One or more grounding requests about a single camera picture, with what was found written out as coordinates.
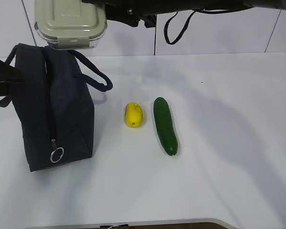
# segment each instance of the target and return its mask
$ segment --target cucumber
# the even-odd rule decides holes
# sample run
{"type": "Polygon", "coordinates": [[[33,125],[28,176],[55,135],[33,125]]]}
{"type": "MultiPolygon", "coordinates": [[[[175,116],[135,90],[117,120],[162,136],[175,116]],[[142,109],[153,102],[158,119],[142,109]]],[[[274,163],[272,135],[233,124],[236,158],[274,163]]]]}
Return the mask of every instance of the cucumber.
{"type": "Polygon", "coordinates": [[[167,101],[162,97],[159,97],[154,101],[153,115],[163,149],[170,156],[176,155],[178,141],[173,128],[171,111],[167,101]]]}

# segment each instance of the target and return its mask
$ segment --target yellow lemon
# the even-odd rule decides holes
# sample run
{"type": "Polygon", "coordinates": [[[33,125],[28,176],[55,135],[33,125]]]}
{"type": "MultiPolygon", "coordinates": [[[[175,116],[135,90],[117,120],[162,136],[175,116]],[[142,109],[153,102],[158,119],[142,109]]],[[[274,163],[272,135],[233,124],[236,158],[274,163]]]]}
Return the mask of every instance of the yellow lemon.
{"type": "Polygon", "coordinates": [[[129,127],[139,127],[143,121],[143,110],[140,105],[135,102],[126,105],[125,122],[129,127]]]}

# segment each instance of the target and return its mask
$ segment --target bag strap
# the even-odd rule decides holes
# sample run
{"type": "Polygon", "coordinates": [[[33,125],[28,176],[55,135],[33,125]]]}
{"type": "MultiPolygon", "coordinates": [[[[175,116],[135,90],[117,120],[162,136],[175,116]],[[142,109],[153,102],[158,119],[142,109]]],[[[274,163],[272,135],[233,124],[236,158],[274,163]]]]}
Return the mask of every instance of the bag strap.
{"type": "MultiPolygon", "coordinates": [[[[11,61],[14,59],[17,51],[17,45],[14,46],[12,51],[10,52],[9,56],[6,58],[5,63],[10,64],[11,61]]],[[[11,103],[11,96],[7,95],[3,99],[0,100],[0,107],[7,107],[11,103]]]]}
{"type": "Polygon", "coordinates": [[[87,59],[87,57],[85,57],[83,54],[75,50],[69,50],[69,53],[74,55],[81,63],[83,63],[87,68],[89,68],[95,74],[102,77],[106,81],[107,85],[99,83],[95,79],[83,73],[78,76],[81,80],[83,80],[84,82],[86,82],[87,84],[89,84],[90,86],[94,87],[95,89],[101,92],[106,92],[113,88],[113,84],[111,80],[108,78],[108,76],[102,73],[91,61],[87,59]]]}

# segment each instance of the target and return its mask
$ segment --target container lid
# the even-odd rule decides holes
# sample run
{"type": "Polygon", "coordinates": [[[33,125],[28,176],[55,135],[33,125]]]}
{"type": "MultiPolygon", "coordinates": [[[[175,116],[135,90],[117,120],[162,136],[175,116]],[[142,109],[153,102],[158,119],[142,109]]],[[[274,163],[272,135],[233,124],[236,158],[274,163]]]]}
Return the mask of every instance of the container lid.
{"type": "Polygon", "coordinates": [[[59,48],[88,48],[107,28],[105,8],[81,0],[35,0],[35,28],[59,48]]]}

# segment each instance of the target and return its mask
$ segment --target navy blue bag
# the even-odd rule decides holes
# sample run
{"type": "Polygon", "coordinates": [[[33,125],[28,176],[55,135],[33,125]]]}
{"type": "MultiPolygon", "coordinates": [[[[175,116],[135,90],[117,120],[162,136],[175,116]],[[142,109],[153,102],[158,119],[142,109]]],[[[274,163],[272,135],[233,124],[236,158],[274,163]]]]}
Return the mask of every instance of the navy blue bag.
{"type": "Polygon", "coordinates": [[[24,148],[31,171],[92,157],[94,104],[87,83],[106,92],[110,79],[77,51],[18,44],[15,68],[22,84],[10,87],[21,121],[24,148]],[[82,74],[75,57],[106,81],[82,74]]]}

